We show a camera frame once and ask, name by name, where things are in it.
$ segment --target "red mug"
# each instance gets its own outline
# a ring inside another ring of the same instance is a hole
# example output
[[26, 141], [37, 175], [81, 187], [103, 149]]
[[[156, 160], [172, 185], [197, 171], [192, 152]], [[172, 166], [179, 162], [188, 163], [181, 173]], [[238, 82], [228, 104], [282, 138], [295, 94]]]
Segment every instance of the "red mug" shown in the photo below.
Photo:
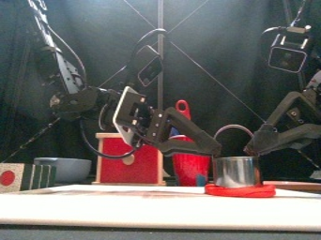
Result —
[[[184, 135], [169, 137], [179, 141], [191, 141]], [[192, 154], [173, 154], [172, 168], [179, 187], [203, 187], [208, 182], [211, 157]]]

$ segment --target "red circle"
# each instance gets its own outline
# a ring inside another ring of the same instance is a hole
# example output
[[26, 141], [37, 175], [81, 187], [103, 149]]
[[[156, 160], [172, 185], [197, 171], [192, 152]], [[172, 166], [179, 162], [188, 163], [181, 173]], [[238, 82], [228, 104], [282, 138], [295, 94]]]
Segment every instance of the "red circle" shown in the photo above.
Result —
[[2, 186], [8, 186], [12, 184], [13, 181], [14, 181], [14, 172], [10, 170], [4, 171], [0, 175], [0, 184]]

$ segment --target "black cable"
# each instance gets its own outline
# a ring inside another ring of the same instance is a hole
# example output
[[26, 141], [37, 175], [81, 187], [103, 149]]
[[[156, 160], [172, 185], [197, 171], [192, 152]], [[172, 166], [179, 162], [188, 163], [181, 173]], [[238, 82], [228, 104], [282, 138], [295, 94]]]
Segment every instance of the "black cable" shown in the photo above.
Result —
[[311, 0], [303, 0], [290, 26], [296, 26], [298, 22], [306, 17], [304, 14], [307, 14], [310, 10], [310, 6], [311, 6]]
[[136, 55], [136, 52], [139, 50], [141, 42], [145, 42], [152, 36], [159, 35], [159, 34], [165, 36], [167, 35], [167, 31], [163, 28], [156, 28], [156, 29], [148, 31], [148, 33], [144, 36], [141, 36], [141, 38], [137, 40], [137, 42], [135, 44], [135, 47], [133, 47], [133, 50], [131, 52], [129, 63], [131, 63], [131, 61], [132, 61], [132, 59], [133, 59], [133, 57]]
[[131, 156], [133, 154], [133, 152], [137, 150], [137, 149], [133, 149], [129, 150], [128, 153], [125, 153], [124, 155], [120, 155], [120, 156], [111, 156], [111, 155], [107, 155], [107, 154], [103, 154], [100, 153], [99, 151], [96, 151], [96, 149], [92, 147], [88, 139], [86, 139], [86, 136], [85, 136], [85, 130], [84, 130], [84, 122], [82, 122], [82, 119], [78, 120], [78, 126], [80, 126], [80, 133], [81, 133], [81, 138], [82, 138], [82, 141], [88, 147], [88, 149], [92, 151], [92, 153], [101, 157], [101, 158], [107, 158], [109, 160], [117, 160], [117, 159], [121, 159], [121, 158], [127, 158], [128, 156]]

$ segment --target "metal rod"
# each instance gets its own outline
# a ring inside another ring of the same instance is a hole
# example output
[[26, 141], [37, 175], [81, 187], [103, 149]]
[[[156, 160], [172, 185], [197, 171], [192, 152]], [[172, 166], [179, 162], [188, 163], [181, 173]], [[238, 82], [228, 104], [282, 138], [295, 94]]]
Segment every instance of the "metal rod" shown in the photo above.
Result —
[[[157, 0], [157, 28], [164, 28], [164, 1]], [[164, 36], [157, 35], [157, 53], [163, 59], [164, 57]], [[164, 91], [164, 78], [163, 72], [157, 75], [157, 109], [163, 109], [163, 91]]]

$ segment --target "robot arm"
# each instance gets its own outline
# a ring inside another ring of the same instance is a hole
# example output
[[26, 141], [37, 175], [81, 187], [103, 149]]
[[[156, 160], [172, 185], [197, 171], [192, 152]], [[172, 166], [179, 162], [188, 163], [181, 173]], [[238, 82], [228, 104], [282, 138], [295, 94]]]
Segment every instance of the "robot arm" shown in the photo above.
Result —
[[310, 80], [303, 93], [290, 92], [266, 123], [254, 132], [244, 151], [251, 155], [291, 148], [299, 150], [321, 138], [321, 72]]
[[[145, 38], [163, 34], [163, 29], [149, 31], [139, 40], [127, 65], [129, 77], [127, 87], [120, 92], [101, 89], [86, 83], [85, 70], [80, 59], [72, 52], [62, 39], [52, 31], [46, 16], [42, 14], [45, 5], [42, 0], [28, 0], [26, 5], [28, 31], [37, 58], [37, 68], [48, 84], [57, 83], [60, 91], [49, 100], [49, 107], [60, 118], [73, 120], [81, 116], [99, 113], [99, 123], [112, 123], [124, 141], [137, 149], [141, 144], [153, 145], [160, 152], [169, 156], [173, 153], [188, 153], [216, 156], [220, 144], [173, 108], [164, 111], [153, 110], [148, 106], [145, 97], [131, 88], [147, 86], [161, 70], [160, 56], [149, 46], [137, 47]], [[62, 41], [82, 69], [78, 74], [76, 67], [66, 61], [65, 56], [52, 40], [50, 33]], [[169, 139], [171, 127], [192, 139], [181, 142]]]

